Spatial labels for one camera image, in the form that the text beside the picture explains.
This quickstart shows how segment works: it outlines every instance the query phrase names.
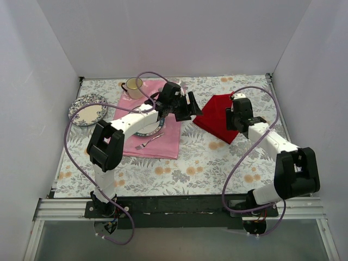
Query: gray wall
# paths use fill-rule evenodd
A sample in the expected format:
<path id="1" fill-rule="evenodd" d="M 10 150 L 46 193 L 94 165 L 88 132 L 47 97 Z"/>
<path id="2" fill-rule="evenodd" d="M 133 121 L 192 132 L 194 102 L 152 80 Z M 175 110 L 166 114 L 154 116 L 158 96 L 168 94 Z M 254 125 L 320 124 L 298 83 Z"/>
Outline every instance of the gray wall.
<path id="1" fill-rule="evenodd" d="M 0 260 L 22 260 L 78 78 L 36 0 L 0 0 Z"/>
<path id="2" fill-rule="evenodd" d="M 316 152 L 320 196 L 348 260 L 348 1 L 312 0 L 274 73 L 293 142 Z"/>
<path id="3" fill-rule="evenodd" d="M 310 0 L 38 0 L 79 76 L 273 72 Z"/>

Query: plate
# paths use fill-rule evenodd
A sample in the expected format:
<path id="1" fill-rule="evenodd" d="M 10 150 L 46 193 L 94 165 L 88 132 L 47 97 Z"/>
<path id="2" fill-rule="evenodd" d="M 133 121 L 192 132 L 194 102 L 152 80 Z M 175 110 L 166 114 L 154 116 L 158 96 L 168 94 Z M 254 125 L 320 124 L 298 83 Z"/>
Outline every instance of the plate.
<path id="1" fill-rule="evenodd" d="M 69 119 L 71 119 L 72 115 L 82 106 L 91 103 L 108 103 L 107 100 L 99 95 L 99 94 L 86 94 L 79 98 L 77 98 L 71 105 L 68 111 Z M 82 111 L 80 111 L 77 115 L 75 115 L 72 123 L 77 126 L 89 126 L 100 121 L 108 111 L 107 106 L 95 105 L 90 106 Z"/>
<path id="2" fill-rule="evenodd" d="M 164 125 L 164 118 L 160 119 L 158 122 L 155 122 L 153 124 L 147 125 L 145 128 L 139 130 L 138 132 L 134 133 L 135 136 L 138 137 L 149 137 L 156 133 L 158 133 Z"/>

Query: mug handle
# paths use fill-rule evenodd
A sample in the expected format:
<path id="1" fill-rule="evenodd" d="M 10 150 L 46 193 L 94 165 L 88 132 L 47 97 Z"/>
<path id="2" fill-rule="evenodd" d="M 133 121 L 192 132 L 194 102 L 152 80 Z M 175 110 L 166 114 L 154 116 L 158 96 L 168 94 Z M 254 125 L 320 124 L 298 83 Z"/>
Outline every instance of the mug handle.
<path id="1" fill-rule="evenodd" d="M 126 83 L 121 83 L 121 88 L 122 88 L 125 92 L 128 92 L 128 91 L 126 90 L 126 88 L 123 87 L 125 84 L 126 84 Z"/>

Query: pink cloth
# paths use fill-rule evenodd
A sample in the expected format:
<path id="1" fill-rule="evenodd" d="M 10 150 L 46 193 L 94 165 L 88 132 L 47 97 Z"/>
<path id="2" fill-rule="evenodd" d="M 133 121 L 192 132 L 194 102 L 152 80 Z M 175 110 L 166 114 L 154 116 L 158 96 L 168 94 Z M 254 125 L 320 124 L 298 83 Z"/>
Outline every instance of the pink cloth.
<path id="1" fill-rule="evenodd" d="M 163 80 L 146 80 L 144 81 L 141 89 L 148 95 L 152 95 L 157 92 L 159 88 L 163 88 L 164 84 L 165 81 Z M 146 97 L 133 100 L 125 92 L 123 92 L 118 106 L 133 109 L 142 105 L 146 100 Z M 117 120 L 127 114 L 127 111 L 116 109 L 114 120 Z M 129 137 L 123 147 L 123 155 L 143 158 L 177 159 L 179 155 L 180 128 L 181 123 L 175 120 L 175 116 L 173 114 L 170 114 L 165 118 L 163 128 L 155 135 L 143 138 L 135 135 Z M 135 149 L 136 146 L 147 142 L 162 132 L 165 133 L 162 137 L 151 141 L 145 148 L 141 150 Z"/>

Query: silver fork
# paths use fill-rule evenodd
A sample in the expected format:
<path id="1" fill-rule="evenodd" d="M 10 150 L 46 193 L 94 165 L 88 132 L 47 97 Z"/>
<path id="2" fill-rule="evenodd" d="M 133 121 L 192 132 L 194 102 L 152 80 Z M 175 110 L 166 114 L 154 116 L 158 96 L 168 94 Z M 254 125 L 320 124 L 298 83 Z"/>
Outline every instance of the silver fork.
<path id="1" fill-rule="evenodd" d="M 161 134 L 157 135 L 156 137 L 153 137 L 151 140 L 149 140 L 148 142 L 146 143 L 143 143 L 143 144 L 140 144 L 139 146 L 135 147 L 137 150 L 141 150 L 142 148 L 145 148 L 147 144 L 149 144 L 151 141 L 159 138 L 159 137 L 162 137 L 164 135 L 164 132 L 162 132 Z"/>

